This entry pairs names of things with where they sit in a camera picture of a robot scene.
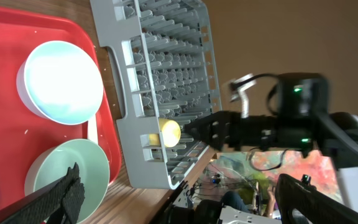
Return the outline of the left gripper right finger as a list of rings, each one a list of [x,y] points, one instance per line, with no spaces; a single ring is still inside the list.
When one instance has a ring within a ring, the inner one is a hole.
[[[279,175],[275,198],[284,224],[358,224],[358,212],[288,174]]]

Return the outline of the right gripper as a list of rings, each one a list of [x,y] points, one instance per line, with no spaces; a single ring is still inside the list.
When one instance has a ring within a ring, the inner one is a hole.
[[[276,119],[272,116],[248,116],[233,111],[218,111],[184,125],[183,130],[195,140],[222,151],[225,145],[240,151],[254,146],[263,151],[278,147]]]

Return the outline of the yellow cup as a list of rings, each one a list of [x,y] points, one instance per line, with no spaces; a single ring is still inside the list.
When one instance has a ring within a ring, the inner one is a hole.
[[[159,128],[162,132],[163,143],[165,147],[174,147],[181,138],[180,125],[170,119],[159,118]]]

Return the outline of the green saucer bowl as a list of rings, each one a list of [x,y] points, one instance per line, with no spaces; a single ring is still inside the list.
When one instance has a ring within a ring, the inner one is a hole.
[[[27,172],[24,192],[29,195],[56,181],[75,164],[85,187],[85,200],[78,217],[78,223],[82,223],[100,206],[110,178],[108,158],[93,141],[72,139],[41,153]]]

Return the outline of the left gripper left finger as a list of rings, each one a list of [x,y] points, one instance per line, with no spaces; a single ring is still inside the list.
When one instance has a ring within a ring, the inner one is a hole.
[[[76,223],[85,200],[78,164],[62,178],[0,210],[0,224]]]

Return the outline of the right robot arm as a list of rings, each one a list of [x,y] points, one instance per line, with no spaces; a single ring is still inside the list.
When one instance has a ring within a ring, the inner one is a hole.
[[[245,93],[248,84],[264,73],[229,84],[233,100],[242,101],[242,111],[218,111],[184,126],[184,132],[221,151],[225,145],[240,151],[249,146],[265,152],[291,149],[307,157],[317,147],[332,159],[335,168],[358,167],[358,118],[345,112],[329,113],[329,82],[319,73],[283,73],[267,76],[277,84],[267,101],[277,99],[270,115],[251,116]]]

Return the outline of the light blue bowl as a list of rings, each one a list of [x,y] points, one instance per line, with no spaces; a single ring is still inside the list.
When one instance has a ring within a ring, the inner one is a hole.
[[[103,100],[96,62],[62,40],[44,42],[30,52],[17,71],[16,88],[33,114],[69,126],[89,121]]]

